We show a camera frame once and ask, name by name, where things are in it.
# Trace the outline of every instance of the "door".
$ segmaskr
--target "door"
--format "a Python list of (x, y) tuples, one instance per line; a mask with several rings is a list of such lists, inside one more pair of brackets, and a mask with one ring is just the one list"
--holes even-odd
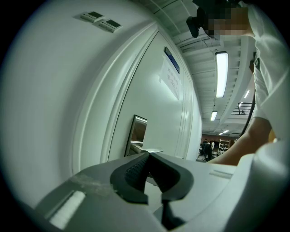
[[(165, 47), (179, 65), (179, 74), (164, 53)], [(172, 81), (170, 83), (169, 77), (166, 79), (168, 70), (178, 78), (176, 85)], [(183, 66), (158, 32), (140, 61), (127, 90), (114, 130), (109, 161), (124, 156), (134, 115), (148, 121), (143, 148), (162, 148), (164, 154), (177, 155), (183, 117), (183, 85)]]

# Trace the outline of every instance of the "white shirt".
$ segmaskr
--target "white shirt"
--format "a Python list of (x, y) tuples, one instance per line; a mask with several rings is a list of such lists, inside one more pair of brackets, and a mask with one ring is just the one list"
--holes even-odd
[(267, 119), (261, 105), (281, 79), (290, 78), (290, 52), (287, 43), (269, 17), (255, 5), (247, 7), (250, 25), (255, 35), (257, 56), (260, 59), (260, 70), (256, 66), (254, 69), (254, 117)]

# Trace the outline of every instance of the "sign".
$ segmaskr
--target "sign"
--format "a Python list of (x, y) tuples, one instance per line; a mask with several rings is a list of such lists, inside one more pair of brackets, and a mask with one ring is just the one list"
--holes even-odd
[(167, 85), (171, 92), (179, 99), (180, 79), (176, 69), (164, 58), (160, 79)]

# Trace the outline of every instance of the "ceiling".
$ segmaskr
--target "ceiling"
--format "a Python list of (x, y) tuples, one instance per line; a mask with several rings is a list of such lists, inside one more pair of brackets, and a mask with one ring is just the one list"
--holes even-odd
[[(132, 0), (151, 11), (165, 27), (188, 64), (198, 94), (203, 119), (203, 133), (239, 136), (247, 116), (231, 115), (239, 102), (252, 102), (254, 92), (253, 76), (249, 62), (255, 51), (254, 40), (242, 37), (234, 41), (209, 38), (200, 29), (198, 38), (193, 38), (186, 19), (196, 16), (197, 6), (191, 0)], [(215, 53), (229, 54), (227, 85), (223, 98), (216, 98), (217, 85)], [(217, 111), (215, 121), (210, 121), (212, 111)]]

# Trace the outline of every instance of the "person in background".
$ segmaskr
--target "person in background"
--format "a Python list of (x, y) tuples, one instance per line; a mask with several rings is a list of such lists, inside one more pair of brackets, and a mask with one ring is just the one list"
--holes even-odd
[(208, 162), (212, 159), (212, 145), (210, 144), (210, 142), (204, 144), (203, 146), (203, 153), (204, 153), (204, 157), (205, 160)]
[(201, 144), (201, 152), (200, 152), (200, 155), (204, 155), (204, 157), (206, 157), (207, 155), (203, 152), (203, 148), (204, 148), (204, 145), (207, 144), (207, 143), (208, 143), (208, 141), (207, 141), (207, 139), (205, 139), (203, 141), (203, 143)]
[(212, 154), (213, 154), (213, 149), (214, 149), (214, 142), (211, 141), (211, 145), (212, 145)]
[(261, 108), (265, 99), (271, 95), (278, 83), (290, 78), (290, 51), (284, 38), (268, 16), (254, 4), (239, 3), (240, 7), (231, 9), (230, 19), (217, 19), (213, 30), (219, 31), (224, 39), (234, 35), (250, 36), (255, 39), (257, 49), (254, 61), (255, 111), (252, 123), (239, 140), (224, 154), (210, 163), (237, 165), (244, 155), (255, 153), (268, 142), (272, 129), (267, 116)]
[(199, 150), (199, 155), (203, 155), (203, 143), (200, 144), (200, 148), (201, 150)]

